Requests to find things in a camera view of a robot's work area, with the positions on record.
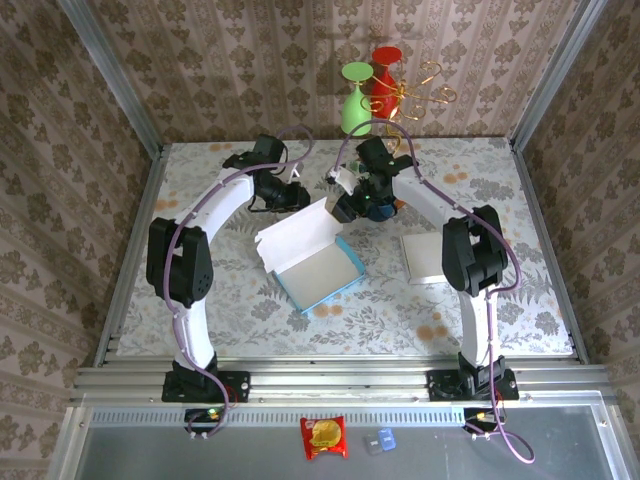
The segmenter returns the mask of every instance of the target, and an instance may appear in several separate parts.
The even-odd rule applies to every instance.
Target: gold wire decoration
[[[391,111],[389,115],[389,120],[393,119],[396,116],[399,118],[396,121],[399,121],[402,118],[406,118],[408,120],[420,120],[427,114],[427,109],[424,105],[421,104],[413,104],[408,113],[405,113],[402,110],[402,101],[405,98],[415,98],[421,102],[434,102],[441,104],[448,104],[451,102],[455,102],[458,98],[458,93],[451,87],[442,86],[437,89],[435,96],[423,97],[421,95],[417,95],[417,89],[431,82],[434,78],[436,78],[442,72],[442,65],[438,62],[429,60],[427,62],[423,62],[420,64],[420,70],[426,73],[426,78],[421,82],[416,83],[415,85],[409,85],[408,82],[404,78],[404,62],[400,59],[400,80],[396,82],[395,86],[387,85],[385,82],[377,78],[375,75],[372,77],[376,82],[381,84],[382,86],[388,88],[391,92],[387,95],[366,95],[360,100],[360,106],[365,110],[370,111],[371,113],[379,112],[384,108],[384,103],[382,102],[383,98],[396,97],[398,102],[395,108]],[[370,106],[367,107],[363,101],[369,99]],[[396,139],[396,145],[393,150],[393,155],[398,152],[400,148],[400,143],[402,142],[402,135],[400,135],[397,131],[391,130],[391,125],[386,125],[386,132],[392,138]]]

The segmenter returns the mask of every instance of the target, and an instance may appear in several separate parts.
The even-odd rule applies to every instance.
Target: metal frame
[[[60,6],[100,70],[109,90],[131,122],[149,157],[156,159],[162,146],[160,134],[102,32],[98,20],[91,11],[90,3],[85,0],[60,0]]]
[[[525,198],[527,199],[527,204],[529,205],[531,217],[533,218],[533,224],[536,228],[538,238],[540,239],[540,244],[542,246],[541,250],[547,264],[547,268],[549,269],[551,283],[553,284],[556,296],[558,297],[558,306],[562,312],[562,318],[569,329],[569,335],[573,340],[573,347],[576,350],[578,359],[582,363],[588,364],[589,354],[587,353],[587,348],[585,347],[584,340],[582,339],[582,333],[580,333],[578,320],[576,319],[573,308],[571,307],[569,293],[567,292],[567,287],[565,286],[564,279],[562,278],[560,265],[558,264],[558,259],[554,253],[553,245],[551,244],[551,237],[549,236],[549,231],[547,230],[547,226],[544,222],[540,203],[538,203],[538,197],[536,196],[536,191],[533,188],[533,183],[531,182],[529,171],[527,170],[524,162],[522,151],[518,147],[514,146],[512,147],[512,153],[518,170],[518,175],[520,175],[522,189],[524,191]]]
[[[107,313],[102,336],[100,337],[100,342],[96,350],[93,361],[94,367],[102,365],[107,353],[107,346],[111,340],[111,335],[120,331],[122,322],[126,316],[136,280],[136,272],[147,239],[146,225],[149,224],[151,216],[153,215],[170,152],[170,145],[164,147],[162,153],[159,154],[159,159],[151,164],[147,184],[144,188],[142,199],[140,200],[140,206],[138,207],[138,213],[136,214],[133,229],[131,230],[131,236],[129,237],[129,245],[127,246],[127,251],[122,261],[122,269],[118,275],[118,281],[113,292],[111,304],[109,305],[109,312]]]
[[[576,8],[510,138],[517,150],[524,150],[606,4],[607,0],[582,0]]]
[[[72,407],[65,417],[49,478],[74,478],[91,419],[102,419],[97,427],[108,426],[104,425],[105,413],[125,412],[128,417],[120,421],[120,425],[143,422],[160,426],[172,421],[167,418],[167,412],[175,416],[174,410],[210,406],[162,403],[162,372],[170,368],[170,359],[155,358],[135,363],[134,368],[131,359],[118,357],[103,368],[79,370]],[[455,368],[456,365],[454,359],[419,357],[220,359],[224,369],[252,372],[251,400],[237,410],[249,414],[247,421],[251,425],[237,426],[277,421],[263,415],[265,411],[282,414],[301,409],[356,412],[356,409],[366,407],[367,411],[400,411],[412,416],[451,406],[486,407],[487,402],[477,401],[429,402],[426,372]],[[638,462],[603,366],[579,365],[571,359],[513,360],[508,366],[516,372],[520,391],[520,401],[507,402],[508,408],[590,406],[615,478],[640,478]],[[245,421],[244,416],[238,417],[239,422]]]

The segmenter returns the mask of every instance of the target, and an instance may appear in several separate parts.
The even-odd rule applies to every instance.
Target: white box
[[[442,272],[442,235],[439,232],[404,235],[402,246],[411,285],[447,281]]]
[[[266,272],[274,272],[302,313],[364,276],[364,264],[337,235],[342,224],[326,202],[318,200],[256,235]]]

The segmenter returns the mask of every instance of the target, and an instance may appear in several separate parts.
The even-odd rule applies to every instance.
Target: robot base
[[[458,354],[458,370],[430,370],[427,372],[429,400],[432,402],[455,402],[489,400],[489,368],[473,368]],[[518,384],[512,370],[505,368],[504,357],[494,362],[496,390],[504,400],[519,400]]]
[[[167,403],[223,403],[222,392],[204,375],[183,367],[175,360],[173,370],[167,372],[162,387],[162,401]],[[247,403],[251,390],[249,372],[218,371],[217,359],[205,369],[227,387],[231,403]]]

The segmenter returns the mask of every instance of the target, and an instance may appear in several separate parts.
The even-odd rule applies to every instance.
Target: patterned wallpaper
[[[135,138],[56,3],[0,1],[0,478],[45,476],[146,179]]]
[[[504,136],[514,128],[577,0],[91,0],[164,142],[250,140],[303,123],[343,136],[342,65],[380,45],[444,68],[415,135]]]
[[[612,0],[525,150],[592,359],[640,452],[640,2]]]

